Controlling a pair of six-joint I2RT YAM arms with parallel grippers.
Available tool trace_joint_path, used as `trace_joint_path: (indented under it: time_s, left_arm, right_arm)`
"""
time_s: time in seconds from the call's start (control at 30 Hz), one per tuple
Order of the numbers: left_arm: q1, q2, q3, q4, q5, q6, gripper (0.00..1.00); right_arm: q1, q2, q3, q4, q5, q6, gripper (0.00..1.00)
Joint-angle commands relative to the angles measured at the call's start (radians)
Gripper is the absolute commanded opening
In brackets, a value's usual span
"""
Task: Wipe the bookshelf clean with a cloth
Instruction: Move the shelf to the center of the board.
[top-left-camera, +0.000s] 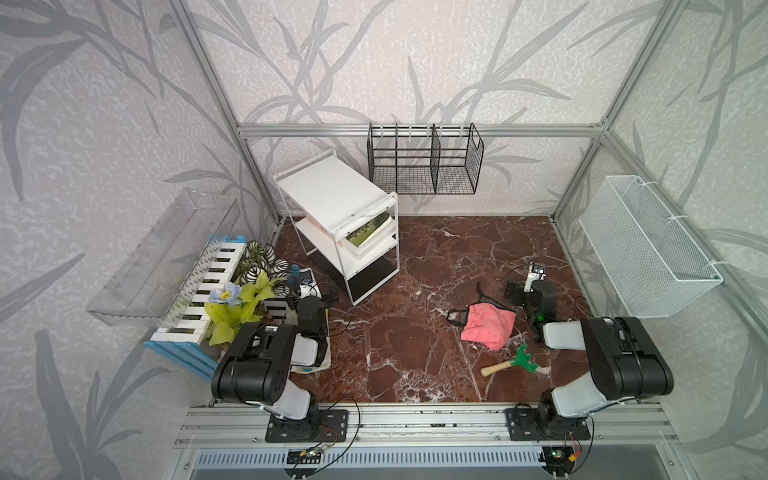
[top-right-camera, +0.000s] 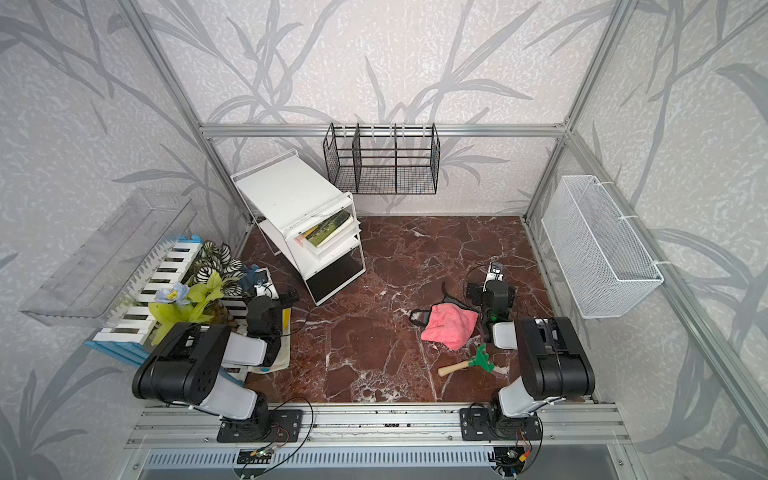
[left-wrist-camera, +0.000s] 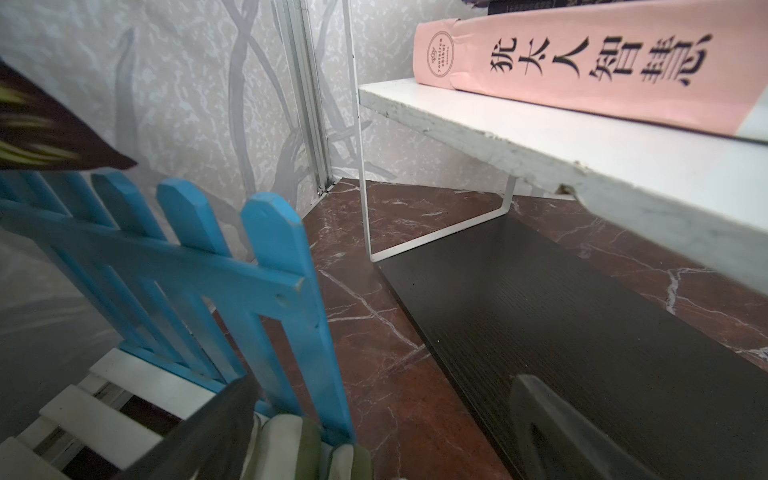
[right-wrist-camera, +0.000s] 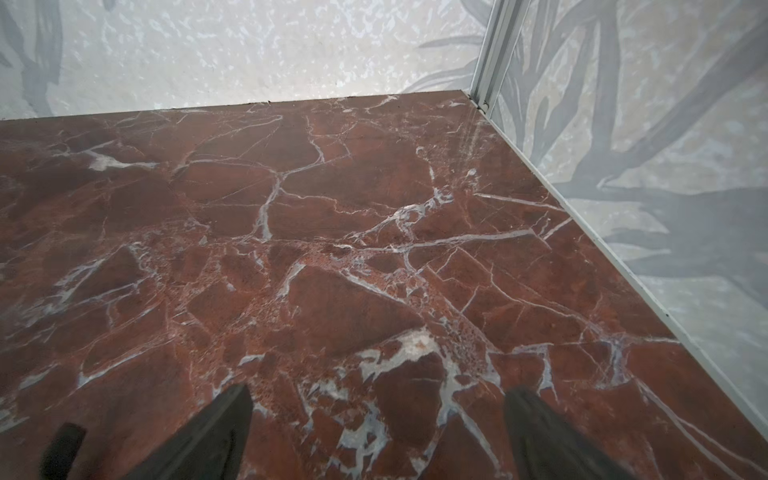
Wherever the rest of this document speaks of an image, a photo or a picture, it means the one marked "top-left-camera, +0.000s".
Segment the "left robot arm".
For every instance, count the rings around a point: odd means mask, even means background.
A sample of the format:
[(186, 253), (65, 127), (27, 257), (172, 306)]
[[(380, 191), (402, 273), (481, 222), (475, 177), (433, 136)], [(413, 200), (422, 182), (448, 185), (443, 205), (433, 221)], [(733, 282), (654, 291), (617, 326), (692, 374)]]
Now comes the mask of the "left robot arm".
[(314, 371), (330, 358), (327, 310), (337, 301), (335, 291), (308, 295), (296, 303), (294, 324), (242, 327), (212, 377), (213, 397), (259, 407), (286, 426), (316, 428), (317, 401), (290, 375), (296, 367)]

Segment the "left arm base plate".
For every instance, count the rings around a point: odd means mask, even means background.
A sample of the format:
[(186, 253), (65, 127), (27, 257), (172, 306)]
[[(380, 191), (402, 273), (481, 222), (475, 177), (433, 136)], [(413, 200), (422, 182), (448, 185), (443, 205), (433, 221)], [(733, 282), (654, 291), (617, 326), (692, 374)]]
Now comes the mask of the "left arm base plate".
[(338, 443), (346, 440), (349, 411), (330, 409), (312, 412), (303, 420), (270, 417), (265, 442), (277, 443)]

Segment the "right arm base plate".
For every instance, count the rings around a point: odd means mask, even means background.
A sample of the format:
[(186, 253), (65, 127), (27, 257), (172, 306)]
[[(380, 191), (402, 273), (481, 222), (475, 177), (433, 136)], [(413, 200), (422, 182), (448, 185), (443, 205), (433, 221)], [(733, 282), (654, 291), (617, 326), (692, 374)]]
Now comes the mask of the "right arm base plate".
[(556, 413), (541, 413), (528, 404), (517, 404), (504, 410), (504, 419), (512, 441), (561, 441), (591, 439), (585, 418), (565, 418)]

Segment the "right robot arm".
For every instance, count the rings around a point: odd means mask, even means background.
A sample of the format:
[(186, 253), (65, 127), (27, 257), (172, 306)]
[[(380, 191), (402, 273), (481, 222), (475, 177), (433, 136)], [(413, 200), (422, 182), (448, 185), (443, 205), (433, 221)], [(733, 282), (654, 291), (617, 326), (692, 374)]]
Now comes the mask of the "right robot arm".
[(541, 279), (507, 283), (505, 298), (523, 310), (537, 344), (587, 356), (587, 373), (542, 395), (536, 414), (539, 423), (582, 420), (622, 401), (672, 392), (672, 370), (639, 319), (560, 321), (557, 292)]

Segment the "pink cloth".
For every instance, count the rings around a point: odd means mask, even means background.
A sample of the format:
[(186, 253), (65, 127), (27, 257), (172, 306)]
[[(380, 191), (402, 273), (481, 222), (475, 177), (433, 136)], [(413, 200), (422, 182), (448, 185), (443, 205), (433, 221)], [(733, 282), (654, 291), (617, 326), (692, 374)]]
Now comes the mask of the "pink cloth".
[(476, 284), (478, 300), (464, 309), (451, 309), (446, 322), (460, 330), (462, 341), (479, 343), (490, 350), (503, 348), (511, 338), (516, 312), (487, 296)]

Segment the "white two-tier bookshelf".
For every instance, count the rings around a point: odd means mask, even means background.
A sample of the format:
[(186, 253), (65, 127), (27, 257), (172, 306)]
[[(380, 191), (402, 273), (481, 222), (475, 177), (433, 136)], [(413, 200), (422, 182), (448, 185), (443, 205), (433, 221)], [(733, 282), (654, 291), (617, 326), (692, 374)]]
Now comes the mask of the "white two-tier bookshelf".
[[(352, 305), (368, 299), (399, 273), (399, 205), (339, 159), (333, 149), (274, 175), (278, 193), (304, 253)], [(393, 221), (360, 249), (346, 236), (388, 212)]]

